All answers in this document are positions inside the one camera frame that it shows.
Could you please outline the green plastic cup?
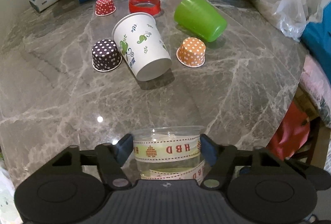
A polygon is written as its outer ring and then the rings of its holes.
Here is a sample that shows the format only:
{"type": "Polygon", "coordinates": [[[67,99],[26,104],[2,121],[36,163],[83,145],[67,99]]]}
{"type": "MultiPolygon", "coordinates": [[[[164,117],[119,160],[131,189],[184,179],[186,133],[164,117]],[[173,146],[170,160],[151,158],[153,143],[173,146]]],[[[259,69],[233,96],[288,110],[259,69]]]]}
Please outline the green plastic cup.
{"type": "Polygon", "coordinates": [[[174,20],[207,42],[214,42],[227,28],[227,21],[206,0],[182,0],[174,20]]]}

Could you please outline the clear plastic bag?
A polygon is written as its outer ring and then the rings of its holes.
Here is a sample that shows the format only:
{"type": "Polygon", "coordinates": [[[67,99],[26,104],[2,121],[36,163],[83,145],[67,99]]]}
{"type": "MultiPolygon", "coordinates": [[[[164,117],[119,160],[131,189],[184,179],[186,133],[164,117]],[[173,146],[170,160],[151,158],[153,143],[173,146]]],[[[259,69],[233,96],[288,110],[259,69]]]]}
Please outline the clear plastic bag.
{"type": "Polygon", "coordinates": [[[310,0],[252,0],[254,7],[286,37],[299,41],[307,24],[310,0]]]}

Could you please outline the red bag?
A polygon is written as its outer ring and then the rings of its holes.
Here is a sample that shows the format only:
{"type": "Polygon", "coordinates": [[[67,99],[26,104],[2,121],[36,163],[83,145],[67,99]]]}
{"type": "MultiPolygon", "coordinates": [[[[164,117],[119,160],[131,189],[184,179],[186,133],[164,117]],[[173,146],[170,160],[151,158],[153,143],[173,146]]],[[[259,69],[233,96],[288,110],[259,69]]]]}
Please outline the red bag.
{"type": "Polygon", "coordinates": [[[292,157],[306,143],[309,133],[307,114],[292,101],[266,148],[283,161],[292,157]]]}

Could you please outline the purple polka dot cupcake liner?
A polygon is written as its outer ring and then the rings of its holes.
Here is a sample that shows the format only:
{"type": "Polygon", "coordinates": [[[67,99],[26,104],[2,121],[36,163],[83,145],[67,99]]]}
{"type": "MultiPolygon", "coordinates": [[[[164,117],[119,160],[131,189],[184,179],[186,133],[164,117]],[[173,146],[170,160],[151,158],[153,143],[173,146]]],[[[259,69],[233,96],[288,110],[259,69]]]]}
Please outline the purple polka dot cupcake liner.
{"type": "Polygon", "coordinates": [[[102,73],[116,69],[122,62],[122,56],[116,43],[110,39],[103,39],[96,42],[91,52],[93,68],[102,73]]]}

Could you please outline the blue cloth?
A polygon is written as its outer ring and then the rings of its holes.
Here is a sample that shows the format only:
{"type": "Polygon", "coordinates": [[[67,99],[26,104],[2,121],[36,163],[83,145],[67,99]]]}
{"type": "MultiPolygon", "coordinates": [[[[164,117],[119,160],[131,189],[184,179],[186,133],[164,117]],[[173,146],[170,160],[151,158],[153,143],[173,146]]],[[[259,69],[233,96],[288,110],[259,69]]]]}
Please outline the blue cloth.
{"type": "Polygon", "coordinates": [[[321,65],[330,81],[330,17],[326,17],[321,23],[310,22],[306,26],[301,40],[321,65]]]}

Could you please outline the clear ribbon-wrapped plastic cup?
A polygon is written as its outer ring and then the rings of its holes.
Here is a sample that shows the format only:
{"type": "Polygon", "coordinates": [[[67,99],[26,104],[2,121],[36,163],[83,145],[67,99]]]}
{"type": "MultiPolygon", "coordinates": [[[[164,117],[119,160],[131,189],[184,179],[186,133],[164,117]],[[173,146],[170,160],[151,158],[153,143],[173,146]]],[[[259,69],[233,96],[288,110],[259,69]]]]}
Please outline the clear ribbon-wrapped plastic cup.
{"type": "Polygon", "coordinates": [[[145,180],[188,180],[200,184],[205,160],[201,153],[203,126],[172,126],[132,132],[133,152],[145,180]]]}

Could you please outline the red polka dot cupcake liner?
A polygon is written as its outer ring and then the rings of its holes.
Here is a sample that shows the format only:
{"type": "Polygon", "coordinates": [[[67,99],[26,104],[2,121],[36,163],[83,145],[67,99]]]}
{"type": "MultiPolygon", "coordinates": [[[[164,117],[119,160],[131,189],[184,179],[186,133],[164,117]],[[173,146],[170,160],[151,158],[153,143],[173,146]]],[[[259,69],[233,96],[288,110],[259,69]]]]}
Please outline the red polka dot cupcake liner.
{"type": "Polygon", "coordinates": [[[104,17],[113,14],[116,6],[113,0],[97,0],[95,3],[95,15],[104,17]]]}

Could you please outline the white paper cup green print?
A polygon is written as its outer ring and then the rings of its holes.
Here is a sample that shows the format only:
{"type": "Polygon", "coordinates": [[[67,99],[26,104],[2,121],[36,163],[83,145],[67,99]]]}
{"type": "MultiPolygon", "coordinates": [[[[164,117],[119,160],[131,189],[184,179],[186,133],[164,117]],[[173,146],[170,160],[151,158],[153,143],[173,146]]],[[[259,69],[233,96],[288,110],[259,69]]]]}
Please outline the white paper cup green print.
{"type": "Polygon", "coordinates": [[[172,65],[156,21],[148,13],[138,12],[123,17],[114,26],[112,38],[138,81],[160,77],[172,65]]]}

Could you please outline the orange polka dot cupcake liner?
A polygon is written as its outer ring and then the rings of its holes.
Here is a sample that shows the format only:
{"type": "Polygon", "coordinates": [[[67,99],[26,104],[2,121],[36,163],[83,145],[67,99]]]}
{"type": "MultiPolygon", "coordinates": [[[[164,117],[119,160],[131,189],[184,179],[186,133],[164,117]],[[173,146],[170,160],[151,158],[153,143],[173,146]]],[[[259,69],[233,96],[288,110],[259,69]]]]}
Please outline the orange polka dot cupcake liner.
{"type": "Polygon", "coordinates": [[[201,67],[205,63],[206,46],[196,37],[188,37],[176,51],[176,57],[180,63],[187,67],[201,67]]]}

